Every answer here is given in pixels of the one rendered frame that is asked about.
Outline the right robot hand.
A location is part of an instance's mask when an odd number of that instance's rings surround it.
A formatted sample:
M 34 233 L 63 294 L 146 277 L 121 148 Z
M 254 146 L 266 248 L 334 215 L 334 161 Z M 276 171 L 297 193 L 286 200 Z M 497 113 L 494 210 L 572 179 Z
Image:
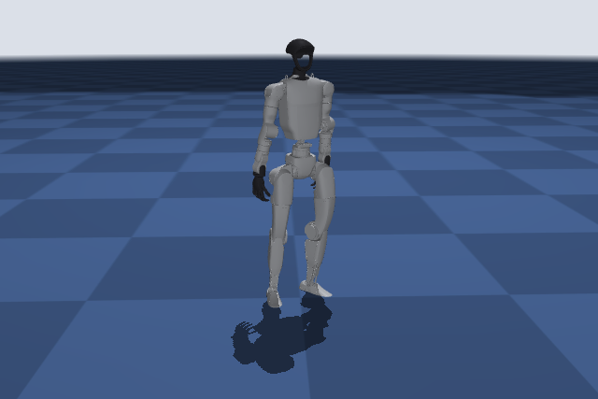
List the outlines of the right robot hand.
M 265 201 L 265 202 L 269 201 L 269 199 L 265 199 L 264 194 L 263 194 L 263 191 L 264 191 L 266 193 L 266 195 L 270 196 L 270 193 L 264 187 L 263 177 L 265 176 L 265 165 L 260 166 L 259 174 L 253 171 L 253 176 L 255 177 L 252 181 L 253 194 L 256 195 L 256 197 L 262 201 Z

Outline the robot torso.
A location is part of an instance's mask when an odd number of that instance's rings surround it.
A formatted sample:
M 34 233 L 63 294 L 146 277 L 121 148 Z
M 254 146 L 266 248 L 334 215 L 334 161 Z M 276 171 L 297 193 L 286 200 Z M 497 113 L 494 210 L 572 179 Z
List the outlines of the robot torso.
M 305 140 L 317 138 L 321 126 L 323 85 L 318 78 L 298 80 L 298 75 L 281 80 L 286 83 L 285 94 L 278 101 L 279 124 L 286 138 L 297 140 L 292 152 L 285 157 L 292 165 L 293 179 L 314 176 L 316 156 L 310 153 L 312 144 Z

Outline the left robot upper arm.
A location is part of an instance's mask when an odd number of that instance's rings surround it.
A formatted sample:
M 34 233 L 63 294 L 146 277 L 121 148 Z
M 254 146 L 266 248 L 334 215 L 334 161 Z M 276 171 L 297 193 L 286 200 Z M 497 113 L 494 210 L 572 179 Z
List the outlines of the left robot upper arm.
M 322 117 L 320 129 L 327 132 L 335 128 L 335 120 L 329 116 L 332 109 L 332 97 L 335 91 L 334 85 L 326 80 L 320 79 L 323 85 Z

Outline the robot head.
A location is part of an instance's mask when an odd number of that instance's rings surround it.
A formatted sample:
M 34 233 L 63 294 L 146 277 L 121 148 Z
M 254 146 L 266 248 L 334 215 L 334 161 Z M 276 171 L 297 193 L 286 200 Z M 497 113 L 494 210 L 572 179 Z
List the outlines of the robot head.
M 314 52 L 314 46 L 304 40 L 304 39 L 294 39 L 293 41 L 291 41 L 287 48 L 286 48 L 286 53 L 289 53 L 292 55 L 293 61 L 295 63 L 295 67 L 293 68 L 293 72 L 292 75 L 298 75 L 298 78 L 294 78 L 294 79 L 298 79 L 298 80 L 308 80 L 309 77 L 306 77 L 306 71 L 308 71 L 312 65 L 312 61 L 313 61 L 313 52 Z M 297 59 L 300 59 L 303 57 L 303 55 L 309 55 L 309 63 L 307 66 L 305 67 L 301 67 L 298 63 Z M 291 75 L 291 77 L 292 77 Z

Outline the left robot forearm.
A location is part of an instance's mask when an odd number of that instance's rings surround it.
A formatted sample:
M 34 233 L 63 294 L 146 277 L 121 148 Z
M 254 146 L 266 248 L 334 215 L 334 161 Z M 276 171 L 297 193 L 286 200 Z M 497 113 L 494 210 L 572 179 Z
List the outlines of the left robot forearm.
M 334 129 L 329 130 L 327 132 L 319 131 L 320 143 L 318 159 L 322 163 L 324 163 L 324 159 L 327 155 L 329 155 L 331 158 L 331 137 L 333 136 L 333 131 Z

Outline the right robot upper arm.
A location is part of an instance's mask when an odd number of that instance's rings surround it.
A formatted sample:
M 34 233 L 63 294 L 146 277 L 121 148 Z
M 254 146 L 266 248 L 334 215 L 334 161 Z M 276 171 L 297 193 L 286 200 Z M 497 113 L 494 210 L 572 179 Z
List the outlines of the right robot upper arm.
M 278 101 L 285 94 L 286 83 L 279 82 L 268 85 L 264 90 L 263 125 L 267 125 L 267 138 L 278 136 L 278 126 L 274 124 L 278 114 Z

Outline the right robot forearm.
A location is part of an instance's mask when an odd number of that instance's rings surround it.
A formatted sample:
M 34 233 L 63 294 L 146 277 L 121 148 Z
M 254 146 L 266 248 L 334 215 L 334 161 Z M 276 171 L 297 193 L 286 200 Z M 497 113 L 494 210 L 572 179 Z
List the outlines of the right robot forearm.
M 266 170 L 268 154 L 269 154 L 270 147 L 272 145 L 272 141 L 266 137 L 266 134 L 267 134 L 267 125 L 264 124 L 259 133 L 258 142 L 257 142 L 258 148 L 256 150 L 256 154 L 255 154 L 255 158 L 254 158 L 255 162 L 252 166 L 252 170 L 258 174 L 260 172 L 261 165 L 265 165 L 265 170 Z

